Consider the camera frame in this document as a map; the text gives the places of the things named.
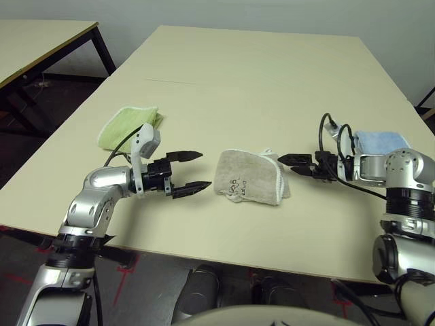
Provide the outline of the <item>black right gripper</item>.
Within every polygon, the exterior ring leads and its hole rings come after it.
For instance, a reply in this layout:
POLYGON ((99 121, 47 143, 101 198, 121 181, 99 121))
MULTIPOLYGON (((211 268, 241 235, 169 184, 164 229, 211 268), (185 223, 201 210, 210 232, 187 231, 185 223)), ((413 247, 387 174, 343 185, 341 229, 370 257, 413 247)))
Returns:
POLYGON ((288 153, 278 158, 278 161, 286 166, 292 166, 290 169, 295 173, 313 177, 321 181, 338 181, 337 163, 338 156, 329 151, 316 151, 316 163, 312 164, 311 154, 288 153))

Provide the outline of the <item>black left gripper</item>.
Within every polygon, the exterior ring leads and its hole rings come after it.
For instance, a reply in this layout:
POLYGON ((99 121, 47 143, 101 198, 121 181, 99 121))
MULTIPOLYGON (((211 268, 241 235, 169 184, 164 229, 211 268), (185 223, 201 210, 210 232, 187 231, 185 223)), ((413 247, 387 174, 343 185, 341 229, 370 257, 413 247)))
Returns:
POLYGON ((166 154, 165 158, 154 160, 152 163, 142 166, 141 178, 144 192, 164 192, 173 199, 192 196, 203 191, 211 185, 210 181, 195 181, 182 187, 174 187, 171 182, 171 162, 188 162, 202 157, 197 151, 183 150, 173 151, 166 154))

